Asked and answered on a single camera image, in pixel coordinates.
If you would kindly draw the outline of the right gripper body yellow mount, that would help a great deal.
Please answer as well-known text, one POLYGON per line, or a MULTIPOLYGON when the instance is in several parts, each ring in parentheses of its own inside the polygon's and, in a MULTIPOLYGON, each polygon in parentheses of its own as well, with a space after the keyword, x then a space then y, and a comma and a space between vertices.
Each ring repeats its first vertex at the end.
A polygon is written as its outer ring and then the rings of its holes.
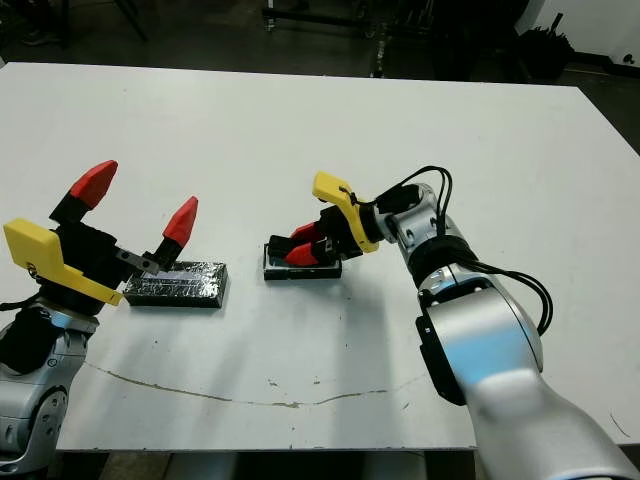
POLYGON ((319 264, 378 250, 380 232, 374 225, 371 202, 359 200, 345 180, 322 171, 314 177, 312 194, 329 204, 316 222, 320 239, 313 240, 311 245, 311 253, 319 264))

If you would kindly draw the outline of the left gripper body yellow mount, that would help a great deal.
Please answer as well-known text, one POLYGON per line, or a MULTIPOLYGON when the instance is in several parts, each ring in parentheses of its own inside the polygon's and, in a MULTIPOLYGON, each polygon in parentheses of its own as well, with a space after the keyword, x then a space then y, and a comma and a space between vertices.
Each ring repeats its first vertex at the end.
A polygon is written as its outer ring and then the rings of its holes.
POLYGON ((3 229, 13 262, 38 284, 36 300, 82 315, 119 305, 118 287, 135 272, 159 272, 155 260, 118 247, 113 236, 84 224, 50 230, 17 218, 3 229))

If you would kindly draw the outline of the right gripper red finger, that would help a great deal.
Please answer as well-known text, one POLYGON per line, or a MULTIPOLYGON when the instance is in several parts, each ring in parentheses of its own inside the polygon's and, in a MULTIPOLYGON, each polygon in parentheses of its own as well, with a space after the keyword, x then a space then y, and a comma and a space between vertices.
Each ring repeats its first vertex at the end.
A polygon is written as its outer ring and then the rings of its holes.
POLYGON ((308 242, 294 247, 285 255, 284 261, 295 267, 328 266, 333 263, 325 240, 308 242))
POLYGON ((307 243, 317 243, 327 238, 319 221, 302 225, 294 230, 290 239, 294 245, 304 245, 307 243))

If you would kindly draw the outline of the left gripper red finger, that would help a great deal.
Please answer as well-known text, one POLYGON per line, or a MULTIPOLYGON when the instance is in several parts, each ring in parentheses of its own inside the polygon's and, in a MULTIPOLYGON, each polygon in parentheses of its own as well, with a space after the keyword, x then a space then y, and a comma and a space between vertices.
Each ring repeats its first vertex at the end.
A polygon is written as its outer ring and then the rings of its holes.
POLYGON ((49 218, 60 225, 80 222, 104 198, 117 169, 118 163, 109 160, 87 170, 69 188, 49 218))
POLYGON ((191 196, 173 214, 163 231, 163 239, 154 252, 144 258, 155 262, 161 271, 168 271, 188 243, 198 210, 198 199, 191 196))

